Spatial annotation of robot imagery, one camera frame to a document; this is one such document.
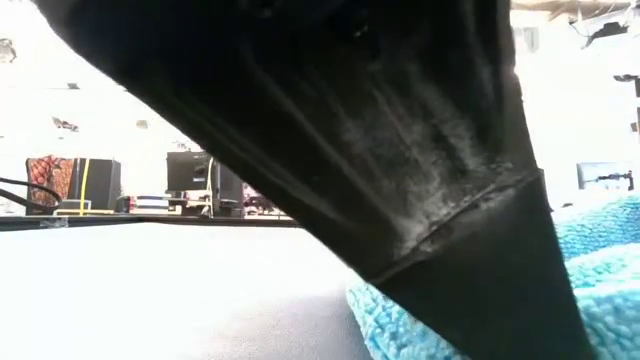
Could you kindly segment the light blue microfiber towel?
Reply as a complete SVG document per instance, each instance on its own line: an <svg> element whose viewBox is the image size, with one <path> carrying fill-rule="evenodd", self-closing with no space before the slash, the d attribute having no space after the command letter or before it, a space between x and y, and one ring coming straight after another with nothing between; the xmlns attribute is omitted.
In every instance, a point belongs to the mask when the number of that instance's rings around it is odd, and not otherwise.
<svg viewBox="0 0 640 360"><path fill-rule="evenodd" d="M552 218L596 360L640 360L640 193ZM470 360L364 281L346 301L373 360Z"/></svg>

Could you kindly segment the tall black cabinet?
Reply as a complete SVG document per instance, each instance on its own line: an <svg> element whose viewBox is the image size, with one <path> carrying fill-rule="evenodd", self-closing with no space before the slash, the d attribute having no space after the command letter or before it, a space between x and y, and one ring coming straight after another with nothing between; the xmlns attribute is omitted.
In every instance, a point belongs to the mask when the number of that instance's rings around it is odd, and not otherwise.
<svg viewBox="0 0 640 360"><path fill-rule="evenodd" d="M213 171L213 215L242 218L244 214L243 180L217 162Z"/></svg>

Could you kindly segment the black monitor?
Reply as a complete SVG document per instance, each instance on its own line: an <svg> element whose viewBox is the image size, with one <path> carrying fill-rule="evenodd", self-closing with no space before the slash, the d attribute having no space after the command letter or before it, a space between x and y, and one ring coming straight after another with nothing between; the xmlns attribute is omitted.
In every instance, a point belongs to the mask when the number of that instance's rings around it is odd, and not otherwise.
<svg viewBox="0 0 640 360"><path fill-rule="evenodd" d="M211 156L206 152L168 152L167 189L205 190Z"/></svg>

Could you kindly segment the grey monitor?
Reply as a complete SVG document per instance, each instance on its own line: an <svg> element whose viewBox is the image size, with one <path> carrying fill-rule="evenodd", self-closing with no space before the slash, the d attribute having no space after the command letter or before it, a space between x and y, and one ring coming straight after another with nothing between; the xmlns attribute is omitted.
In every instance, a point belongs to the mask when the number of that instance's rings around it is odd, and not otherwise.
<svg viewBox="0 0 640 360"><path fill-rule="evenodd" d="M576 164L580 190L632 191L635 180L631 168L621 162L582 162Z"/></svg>

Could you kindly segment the striped stack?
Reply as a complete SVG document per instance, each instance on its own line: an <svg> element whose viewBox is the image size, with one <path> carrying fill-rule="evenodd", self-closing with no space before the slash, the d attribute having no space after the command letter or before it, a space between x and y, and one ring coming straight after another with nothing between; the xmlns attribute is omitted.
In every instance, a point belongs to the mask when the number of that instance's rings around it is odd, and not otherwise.
<svg viewBox="0 0 640 360"><path fill-rule="evenodd" d="M131 204L136 209L167 210L169 208L169 201L164 196L135 196L131 198Z"/></svg>

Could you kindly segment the low grey box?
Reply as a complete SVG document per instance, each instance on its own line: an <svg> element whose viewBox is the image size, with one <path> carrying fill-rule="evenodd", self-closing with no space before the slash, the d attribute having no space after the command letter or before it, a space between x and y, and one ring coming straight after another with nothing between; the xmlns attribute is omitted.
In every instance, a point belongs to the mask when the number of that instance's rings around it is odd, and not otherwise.
<svg viewBox="0 0 640 360"><path fill-rule="evenodd" d="M65 199L59 207L54 211L55 215L60 216L84 216L89 215L92 211L92 202L82 199Z"/></svg>

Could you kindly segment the red patterned cloth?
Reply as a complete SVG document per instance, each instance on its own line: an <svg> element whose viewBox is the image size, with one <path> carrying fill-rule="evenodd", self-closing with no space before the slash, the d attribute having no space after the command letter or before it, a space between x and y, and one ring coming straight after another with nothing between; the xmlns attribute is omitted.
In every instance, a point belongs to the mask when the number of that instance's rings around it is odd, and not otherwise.
<svg viewBox="0 0 640 360"><path fill-rule="evenodd" d="M55 191L63 200L69 196L75 160L48 155L27 158L27 179L29 182Z"/></svg>

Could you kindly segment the black table frame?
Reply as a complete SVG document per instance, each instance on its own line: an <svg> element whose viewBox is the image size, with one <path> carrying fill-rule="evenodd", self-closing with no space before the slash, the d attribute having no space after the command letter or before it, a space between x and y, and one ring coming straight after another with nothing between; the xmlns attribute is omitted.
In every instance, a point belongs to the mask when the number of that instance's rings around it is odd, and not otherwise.
<svg viewBox="0 0 640 360"><path fill-rule="evenodd" d="M295 220L244 219L244 218L200 218L181 216L0 216L0 232L41 230L74 227L111 226L126 224L168 224L180 226L227 226L227 227L284 227L300 228Z"/></svg>

